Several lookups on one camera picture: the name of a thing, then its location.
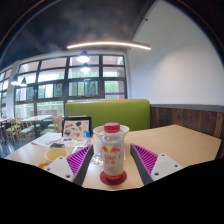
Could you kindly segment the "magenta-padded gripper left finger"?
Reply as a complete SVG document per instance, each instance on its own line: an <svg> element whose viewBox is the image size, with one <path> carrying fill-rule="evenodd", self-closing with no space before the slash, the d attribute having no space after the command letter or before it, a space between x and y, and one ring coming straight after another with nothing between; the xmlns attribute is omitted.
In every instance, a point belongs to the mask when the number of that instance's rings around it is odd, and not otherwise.
<svg viewBox="0 0 224 224"><path fill-rule="evenodd" d="M67 157L59 156L45 168L45 171L81 186L93 155L93 146L88 145Z"/></svg>

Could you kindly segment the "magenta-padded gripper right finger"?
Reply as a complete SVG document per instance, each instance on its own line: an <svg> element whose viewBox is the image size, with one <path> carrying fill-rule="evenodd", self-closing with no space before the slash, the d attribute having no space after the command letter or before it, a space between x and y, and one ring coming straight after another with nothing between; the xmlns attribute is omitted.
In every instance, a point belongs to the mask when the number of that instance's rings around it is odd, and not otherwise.
<svg viewBox="0 0 224 224"><path fill-rule="evenodd" d="M130 145L130 154L135 161L144 185L182 169L182 166L167 154L155 154L136 144Z"/></svg>

